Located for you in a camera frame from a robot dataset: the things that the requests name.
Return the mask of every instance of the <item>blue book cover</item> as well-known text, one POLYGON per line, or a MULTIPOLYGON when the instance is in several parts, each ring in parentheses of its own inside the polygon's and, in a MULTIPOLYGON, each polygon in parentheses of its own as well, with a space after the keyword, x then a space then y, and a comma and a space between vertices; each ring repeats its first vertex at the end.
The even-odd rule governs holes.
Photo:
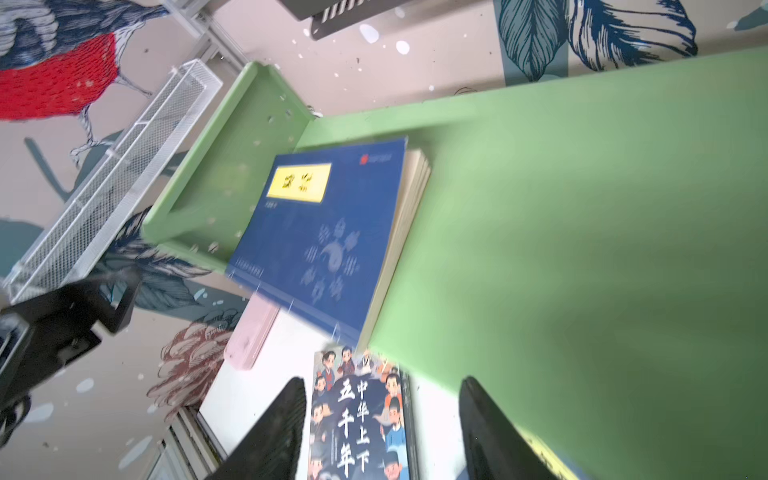
POLYGON ((356 346, 405 154, 401 138, 277 156, 227 275, 356 346))

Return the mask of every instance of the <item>white surface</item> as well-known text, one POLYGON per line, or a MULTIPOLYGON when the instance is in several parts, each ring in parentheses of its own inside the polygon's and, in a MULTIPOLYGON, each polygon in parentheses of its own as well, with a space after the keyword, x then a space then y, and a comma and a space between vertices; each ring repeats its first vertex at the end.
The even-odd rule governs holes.
MULTIPOLYGON (((311 382, 307 380, 312 374, 314 353, 322 350, 328 342, 327 335, 292 313, 281 310, 251 370, 238 371, 224 362, 200 407, 200 414, 227 453, 237 447, 294 376, 305 379, 307 398, 311 398, 311 382)), ((453 480, 466 465, 458 420, 458 397, 426 379, 413 374, 409 378, 419 451, 419 477, 425 480, 453 480)), ((304 480, 307 475, 309 407, 307 403, 296 470, 298 480, 304 480)))

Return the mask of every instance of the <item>bird leg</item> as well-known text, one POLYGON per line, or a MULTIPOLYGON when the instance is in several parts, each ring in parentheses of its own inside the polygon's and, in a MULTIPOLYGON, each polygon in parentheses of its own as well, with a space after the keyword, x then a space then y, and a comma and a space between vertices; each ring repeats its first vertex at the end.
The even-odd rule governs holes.
POLYGON ((85 108, 83 108, 80 111, 80 114, 78 115, 78 120, 80 121, 80 125, 83 126, 85 129, 85 137, 86 141, 84 145, 81 145, 80 147, 73 148, 71 152, 69 152, 69 156, 72 158, 72 161, 74 161, 74 165, 76 167, 80 167, 80 154, 84 151, 97 147, 98 145, 112 145, 114 142, 111 140, 94 140, 94 132, 93 132, 93 125, 91 125, 91 119, 88 118, 88 109, 90 108, 90 105, 86 105, 85 108))
POLYGON ((151 91, 144 90, 142 87, 139 87, 134 82, 132 82, 128 77, 123 75, 122 71, 118 72, 118 77, 114 79, 114 83, 125 85, 126 87, 130 88, 131 90, 135 90, 142 94, 143 96, 150 98, 153 94, 151 91))

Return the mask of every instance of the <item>green panel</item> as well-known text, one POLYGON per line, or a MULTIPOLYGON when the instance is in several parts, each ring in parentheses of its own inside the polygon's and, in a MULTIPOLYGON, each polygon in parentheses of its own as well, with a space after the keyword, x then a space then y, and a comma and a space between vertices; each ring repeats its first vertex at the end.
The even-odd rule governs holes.
POLYGON ((432 162, 372 347, 597 480, 763 475, 767 78, 761 48, 313 122, 432 162))
POLYGON ((275 155, 293 151, 313 119, 277 71, 248 64, 155 202, 144 239, 223 273, 275 155))

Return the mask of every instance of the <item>pink pencil case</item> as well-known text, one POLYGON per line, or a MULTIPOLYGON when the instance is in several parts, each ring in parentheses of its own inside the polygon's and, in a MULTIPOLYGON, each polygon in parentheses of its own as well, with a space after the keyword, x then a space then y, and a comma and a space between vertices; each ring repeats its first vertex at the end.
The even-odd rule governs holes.
POLYGON ((224 348, 224 358, 235 369, 250 370, 253 367, 279 311, 277 305, 261 295, 254 293, 250 296, 248 305, 224 348))

